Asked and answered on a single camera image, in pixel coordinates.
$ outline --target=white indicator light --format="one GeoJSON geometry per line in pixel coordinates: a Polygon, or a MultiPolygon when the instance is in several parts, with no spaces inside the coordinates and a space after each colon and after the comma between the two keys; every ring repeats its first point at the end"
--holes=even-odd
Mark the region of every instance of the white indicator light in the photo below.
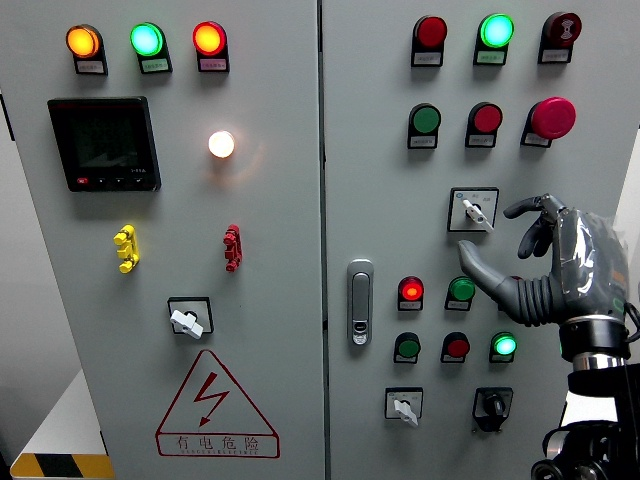
{"type": "Polygon", "coordinates": [[[235,146],[233,135],[225,130],[216,132],[209,137],[209,150],[218,158],[227,158],[233,153],[235,146]]]}

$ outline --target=robotic arm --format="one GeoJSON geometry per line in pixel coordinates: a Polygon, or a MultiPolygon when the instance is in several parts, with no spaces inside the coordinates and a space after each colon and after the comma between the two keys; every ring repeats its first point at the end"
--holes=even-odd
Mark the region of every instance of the robotic arm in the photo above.
{"type": "Polygon", "coordinates": [[[639,327],[638,311],[627,302],[624,250],[608,222],[569,208],[545,194],[504,211],[507,218],[540,216],[525,233],[518,256],[545,255],[552,246],[549,275],[533,280],[504,275],[460,241],[462,270],[517,323],[560,327],[562,358],[573,363],[569,390],[614,397],[618,422],[580,422],[545,437],[546,460],[531,470],[534,480],[640,479],[640,365],[626,365],[629,337],[624,317],[639,327]]]}

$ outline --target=robotic thumb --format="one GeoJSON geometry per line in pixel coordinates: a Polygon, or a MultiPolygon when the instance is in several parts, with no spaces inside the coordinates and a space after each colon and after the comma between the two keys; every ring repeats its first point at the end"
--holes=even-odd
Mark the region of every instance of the robotic thumb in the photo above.
{"type": "Polygon", "coordinates": [[[550,323],[551,286],[548,277],[516,280],[484,263],[478,247],[468,240],[458,242],[462,271],[496,302],[512,320],[526,326],[550,323]]]}

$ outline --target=meter display screen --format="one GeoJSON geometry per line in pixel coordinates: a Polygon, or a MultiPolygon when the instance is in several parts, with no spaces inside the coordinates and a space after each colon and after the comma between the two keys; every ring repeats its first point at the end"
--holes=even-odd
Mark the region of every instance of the meter display screen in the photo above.
{"type": "Polygon", "coordinates": [[[160,188],[146,98],[54,99],[48,106],[71,191],[160,188]]]}

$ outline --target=yellow lockout clamp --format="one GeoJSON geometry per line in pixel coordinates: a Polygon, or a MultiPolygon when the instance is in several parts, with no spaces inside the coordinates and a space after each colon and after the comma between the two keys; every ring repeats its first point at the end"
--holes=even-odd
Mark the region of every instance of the yellow lockout clamp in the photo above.
{"type": "Polygon", "coordinates": [[[120,272],[129,273],[140,261],[136,229],[133,225],[125,225],[116,233],[116,236],[113,237],[113,243],[118,246],[118,258],[124,260],[120,264],[120,272]]]}

